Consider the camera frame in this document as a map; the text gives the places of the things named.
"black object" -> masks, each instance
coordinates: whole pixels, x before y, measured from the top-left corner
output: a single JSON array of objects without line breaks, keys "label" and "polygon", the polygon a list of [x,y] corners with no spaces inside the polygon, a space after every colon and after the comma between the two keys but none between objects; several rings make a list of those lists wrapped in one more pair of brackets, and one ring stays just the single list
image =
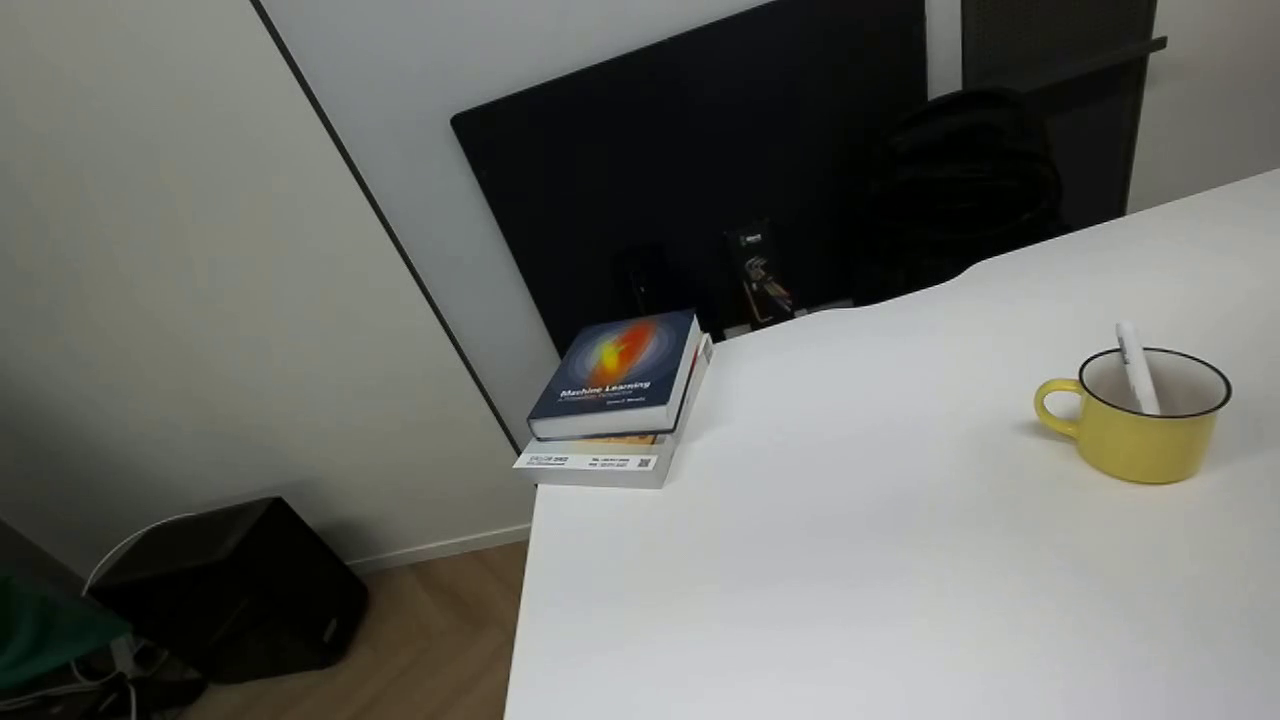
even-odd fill
[{"label": "black object", "polygon": [[104,683],[88,683],[84,693],[32,701],[0,716],[4,720],[112,720],[112,716],[127,716],[127,683],[122,678],[112,678]]},{"label": "black object", "polygon": [[1038,115],[1014,94],[930,101],[888,135],[866,217],[876,250],[853,270],[856,300],[899,296],[1062,234]]},{"label": "black object", "polygon": [[1062,222],[1127,213],[1155,0],[962,0],[962,89],[1012,89],[1042,115]]},{"label": "black object", "polygon": [[733,272],[745,291],[752,330],[769,330],[795,315],[795,291],[776,275],[769,224],[728,234]]},{"label": "black object", "polygon": [[220,683],[340,659],[366,604],[283,502],[151,528],[91,596]]},{"label": "black object", "polygon": [[776,0],[453,130],[562,352],[585,323],[687,306],[717,335],[746,323],[722,235],[752,222],[795,296],[844,296],[849,168],[918,106],[918,0]]}]

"colorful book cover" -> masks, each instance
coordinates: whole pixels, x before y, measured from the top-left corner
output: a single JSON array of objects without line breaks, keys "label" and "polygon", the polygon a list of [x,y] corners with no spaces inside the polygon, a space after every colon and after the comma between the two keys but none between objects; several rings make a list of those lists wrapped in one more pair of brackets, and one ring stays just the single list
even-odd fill
[{"label": "colorful book cover", "polygon": [[672,427],[700,323],[690,312],[585,330],[527,411],[536,436]]}]

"book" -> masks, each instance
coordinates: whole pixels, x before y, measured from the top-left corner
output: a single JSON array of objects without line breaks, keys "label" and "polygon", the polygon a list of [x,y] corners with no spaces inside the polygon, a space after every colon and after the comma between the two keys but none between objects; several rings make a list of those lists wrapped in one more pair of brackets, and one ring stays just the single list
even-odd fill
[{"label": "book", "polygon": [[658,487],[681,436],[527,440],[517,471],[536,486]]},{"label": "book", "polygon": [[536,440],[676,433],[690,358],[690,312],[585,330],[527,411]]}]

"black chair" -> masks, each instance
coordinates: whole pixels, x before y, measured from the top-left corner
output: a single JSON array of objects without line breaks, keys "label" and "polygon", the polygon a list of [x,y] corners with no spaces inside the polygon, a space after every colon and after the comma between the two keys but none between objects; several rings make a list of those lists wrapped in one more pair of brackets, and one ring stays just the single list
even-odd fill
[{"label": "black chair", "polygon": [[1054,235],[1059,173],[1014,94],[957,94],[896,124],[866,194],[856,300],[938,286],[967,266]]}]

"white desk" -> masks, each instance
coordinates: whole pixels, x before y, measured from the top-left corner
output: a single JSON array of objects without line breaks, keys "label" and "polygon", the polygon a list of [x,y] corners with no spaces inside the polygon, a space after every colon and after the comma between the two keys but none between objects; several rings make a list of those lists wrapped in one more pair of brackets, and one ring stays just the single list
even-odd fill
[{"label": "white desk", "polygon": [[[1280,173],[718,345],[658,492],[542,487],[512,720],[1280,716]],[[1037,433],[1116,321],[1234,401],[1173,487]]]}]

